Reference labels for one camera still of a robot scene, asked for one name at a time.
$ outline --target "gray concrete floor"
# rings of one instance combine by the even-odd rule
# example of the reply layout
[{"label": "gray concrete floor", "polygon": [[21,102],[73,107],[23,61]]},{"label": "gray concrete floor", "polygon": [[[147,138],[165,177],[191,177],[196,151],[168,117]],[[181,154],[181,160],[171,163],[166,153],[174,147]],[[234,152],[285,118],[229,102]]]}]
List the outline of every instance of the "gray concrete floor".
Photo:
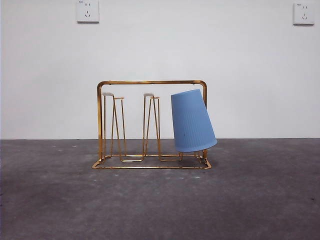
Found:
[{"label": "gray concrete floor", "polygon": [[97,151],[1,141],[1,239],[320,239],[320,139],[221,139],[209,170],[95,170]]}]

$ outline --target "white wall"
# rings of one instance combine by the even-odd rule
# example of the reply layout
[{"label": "white wall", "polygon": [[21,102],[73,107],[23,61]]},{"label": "white wall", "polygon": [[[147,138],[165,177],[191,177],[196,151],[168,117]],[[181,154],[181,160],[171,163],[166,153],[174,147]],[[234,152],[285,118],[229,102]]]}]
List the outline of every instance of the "white wall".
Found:
[{"label": "white wall", "polygon": [[[75,5],[1,1],[3,139],[97,138],[98,82],[176,79],[207,82],[217,138],[320,137],[319,1],[309,27],[292,25],[291,0],[100,0],[100,24],[77,24]],[[127,137],[148,90],[173,137],[179,89],[113,88]]]}]

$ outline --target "gold metal rack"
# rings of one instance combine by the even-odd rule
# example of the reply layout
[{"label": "gold metal rack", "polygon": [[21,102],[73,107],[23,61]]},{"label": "gold metal rack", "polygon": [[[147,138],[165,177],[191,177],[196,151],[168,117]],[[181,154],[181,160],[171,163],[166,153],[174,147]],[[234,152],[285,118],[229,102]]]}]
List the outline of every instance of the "gold metal rack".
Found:
[{"label": "gold metal rack", "polygon": [[[153,93],[145,93],[143,95],[143,133],[142,133],[142,152],[141,154],[128,154],[127,153],[127,141],[125,133],[125,120],[124,120],[124,97],[115,97],[113,93],[104,92],[102,93],[102,87],[104,85],[178,85],[178,84],[189,84],[189,85],[202,85],[203,87],[203,101],[207,106],[207,84],[202,80],[157,80],[157,81],[102,81],[97,86],[97,106],[98,106],[98,160],[93,164],[93,169],[210,169],[211,164],[208,161],[208,150],[194,152],[193,154],[184,154],[179,152],[178,154],[163,154],[161,150],[161,137],[160,137],[160,98],[154,96]],[[107,154],[107,122],[106,122],[106,97],[112,97],[112,126],[111,126],[111,144],[110,153]],[[148,120],[147,120],[147,131],[146,127],[146,100],[149,98],[148,107]],[[121,100],[121,113],[122,113],[122,129],[123,129],[123,144],[124,153],[121,149],[121,141],[118,126],[118,117],[116,110],[116,100]],[[157,142],[157,154],[148,153],[148,138],[149,138],[149,124],[151,106],[153,105],[155,131],[156,131],[156,142]],[[113,137],[114,137],[114,120],[116,126],[118,154],[113,153]],[[142,162],[145,157],[157,157],[161,162],[181,162],[183,157],[195,157],[203,166],[102,166],[106,160],[112,157],[119,157],[121,162]]]}]

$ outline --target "blue plastic cup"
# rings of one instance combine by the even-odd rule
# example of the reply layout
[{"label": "blue plastic cup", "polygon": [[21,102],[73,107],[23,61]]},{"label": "blue plastic cup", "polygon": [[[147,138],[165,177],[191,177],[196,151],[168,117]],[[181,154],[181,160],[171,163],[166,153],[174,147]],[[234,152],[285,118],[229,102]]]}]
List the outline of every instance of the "blue plastic cup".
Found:
[{"label": "blue plastic cup", "polygon": [[196,152],[218,143],[199,89],[171,95],[175,149]]}]

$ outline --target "wall outlet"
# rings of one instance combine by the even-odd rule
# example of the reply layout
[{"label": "wall outlet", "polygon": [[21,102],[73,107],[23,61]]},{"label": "wall outlet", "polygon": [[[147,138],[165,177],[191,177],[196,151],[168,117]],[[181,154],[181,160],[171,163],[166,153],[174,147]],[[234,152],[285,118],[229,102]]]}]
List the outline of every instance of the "wall outlet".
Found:
[{"label": "wall outlet", "polygon": [[315,24],[314,6],[310,2],[296,2],[293,4],[293,24]]},{"label": "wall outlet", "polygon": [[99,23],[99,0],[78,0],[76,20],[78,23]]}]

